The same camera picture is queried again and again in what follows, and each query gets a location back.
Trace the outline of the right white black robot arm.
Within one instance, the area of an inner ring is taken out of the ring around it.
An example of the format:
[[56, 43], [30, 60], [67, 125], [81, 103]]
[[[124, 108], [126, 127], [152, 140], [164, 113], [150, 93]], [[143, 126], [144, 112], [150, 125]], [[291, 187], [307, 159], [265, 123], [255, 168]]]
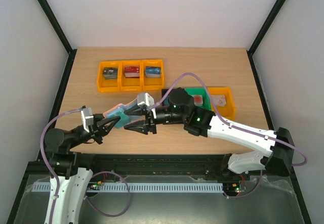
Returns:
[[144, 116], [143, 120], [124, 126], [127, 130], [155, 134], [158, 124], [183, 124], [189, 134], [227, 140], [251, 149], [243, 154], [227, 154], [221, 174], [230, 180], [246, 171], [265, 170], [278, 176], [289, 176], [294, 155], [293, 140], [285, 128], [263, 130], [238, 124], [198, 107], [193, 96], [181, 87], [171, 90], [169, 104], [152, 108], [154, 100], [148, 93], [137, 96], [137, 104], [125, 111], [127, 116]]

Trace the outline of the pink card holder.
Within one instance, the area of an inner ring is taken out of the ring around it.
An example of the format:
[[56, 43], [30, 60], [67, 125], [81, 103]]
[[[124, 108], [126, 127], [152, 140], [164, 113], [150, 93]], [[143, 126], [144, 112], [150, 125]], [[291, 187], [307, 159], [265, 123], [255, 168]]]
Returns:
[[131, 123], [134, 120], [138, 120], [141, 118], [141, 116], [132, 116], [132, 115], [126, 115], [126, 110], [132, 108], [133, 106], [137, 105], [137, 101], [133, 100], [127, 104], [117, 104], [110, 110], [103, 113], [103, 116], [105, 118], [110, 118], [114, 116], [119, 116], [120, 120], [118, 123], [114, 126], [115, 128], [119, 129], [122, 128], [124, 125]]

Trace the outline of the teal card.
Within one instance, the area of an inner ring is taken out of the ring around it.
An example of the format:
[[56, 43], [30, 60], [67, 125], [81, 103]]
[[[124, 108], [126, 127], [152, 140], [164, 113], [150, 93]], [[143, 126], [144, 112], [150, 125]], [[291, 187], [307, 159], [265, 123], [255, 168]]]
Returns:
[[119, 122], [114, 126], [115, 128], [119, 129], [122, 128], [124, 125], [130, 123], [132, 120], [131, 118], [124, 113], [124, 111], [116, 111], [113, 116], [119, 116], [120, 120]]

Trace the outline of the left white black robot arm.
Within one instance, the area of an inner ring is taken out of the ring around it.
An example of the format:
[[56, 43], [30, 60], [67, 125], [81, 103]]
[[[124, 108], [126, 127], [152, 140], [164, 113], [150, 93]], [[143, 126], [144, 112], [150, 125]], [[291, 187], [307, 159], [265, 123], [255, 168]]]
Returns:
[[71, 130], [53, 128], [46, 131], [41, 143], [44, 153], [50, 154], [44, 162], [51, 168], [51, 188], [45, 223], [78, 223], [80, 208], [93, 175], [94, 156], [72, 152], [71, 149], [87, 144], [89, 140], [101, 144], [103, 137], [119, 120], [119, 116], [104, 118], [95, 114], [88, 129], [79, 125]]

